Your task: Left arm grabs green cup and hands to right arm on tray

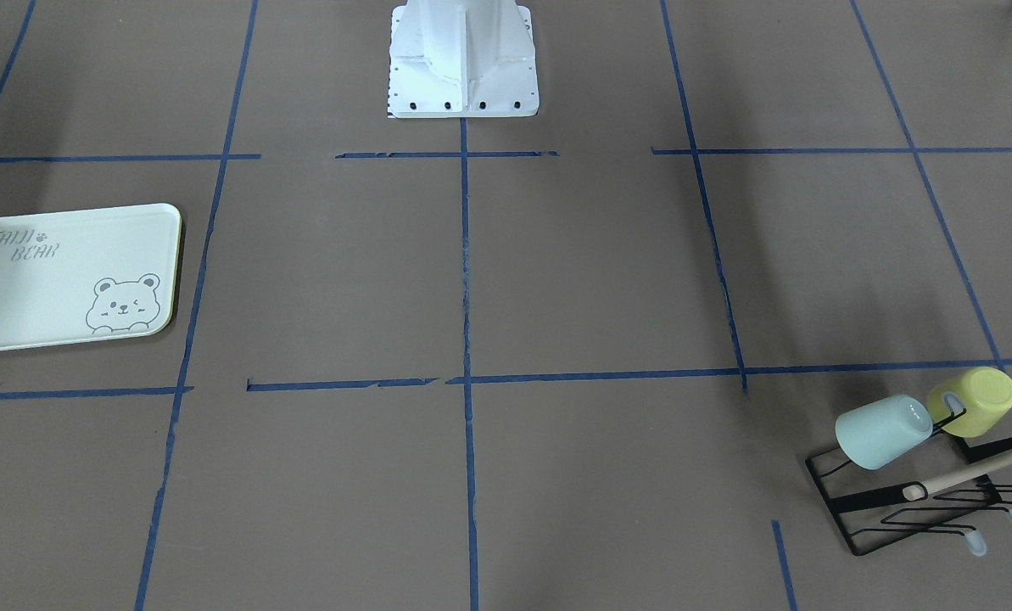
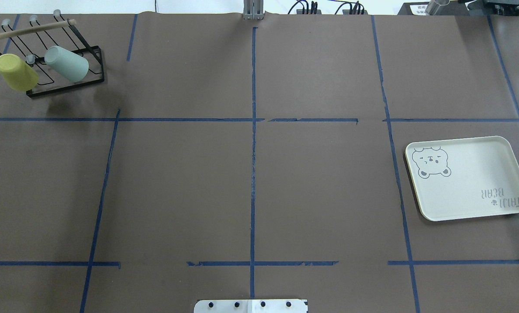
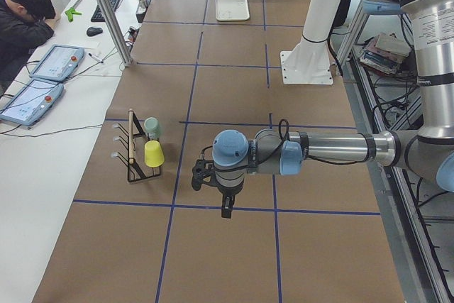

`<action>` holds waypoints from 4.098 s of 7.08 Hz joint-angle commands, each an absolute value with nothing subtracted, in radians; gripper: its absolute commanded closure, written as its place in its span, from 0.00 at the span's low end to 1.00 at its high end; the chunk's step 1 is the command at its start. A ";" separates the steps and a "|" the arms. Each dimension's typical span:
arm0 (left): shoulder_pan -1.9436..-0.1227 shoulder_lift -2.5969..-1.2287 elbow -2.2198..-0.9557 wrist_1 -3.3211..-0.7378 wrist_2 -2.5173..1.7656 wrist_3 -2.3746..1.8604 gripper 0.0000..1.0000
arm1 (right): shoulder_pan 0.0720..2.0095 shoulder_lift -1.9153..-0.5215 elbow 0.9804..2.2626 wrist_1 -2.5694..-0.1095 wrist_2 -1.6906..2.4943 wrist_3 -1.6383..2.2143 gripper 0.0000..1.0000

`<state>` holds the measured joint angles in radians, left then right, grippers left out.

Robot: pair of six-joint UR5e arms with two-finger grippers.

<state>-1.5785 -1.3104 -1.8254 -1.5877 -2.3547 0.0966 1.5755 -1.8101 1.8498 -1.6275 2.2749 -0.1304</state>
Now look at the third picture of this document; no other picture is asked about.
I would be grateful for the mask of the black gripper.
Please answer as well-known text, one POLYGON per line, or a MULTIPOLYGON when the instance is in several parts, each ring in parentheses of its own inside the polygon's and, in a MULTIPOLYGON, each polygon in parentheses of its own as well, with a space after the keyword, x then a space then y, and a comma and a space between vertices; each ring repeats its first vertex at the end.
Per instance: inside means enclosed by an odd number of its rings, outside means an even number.
POLYGON ((233 211, 233 205, 235 203, 235 197, 240 193, 239 189, 224 189, 222 192, 222 208, 221 217, 231 217, 233 211))

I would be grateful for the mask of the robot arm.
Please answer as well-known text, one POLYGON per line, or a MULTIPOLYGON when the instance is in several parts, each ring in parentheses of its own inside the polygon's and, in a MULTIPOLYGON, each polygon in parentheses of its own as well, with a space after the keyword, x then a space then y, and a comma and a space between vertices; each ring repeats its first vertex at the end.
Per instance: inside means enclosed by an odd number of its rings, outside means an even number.
POLYGON ((216 187, 221 215, 231 216, 247 174, 295 175, 305 159, 346 165, 374 160, 409 170, 453 190, 453 0, 362 0, 366 13, 406 13, 411 19, 423 125, 415 131, 377 134, 291 132, 264 129, 254 139, 241 132, 220 132, 213 160, 192 170, 192 187, 216 187))

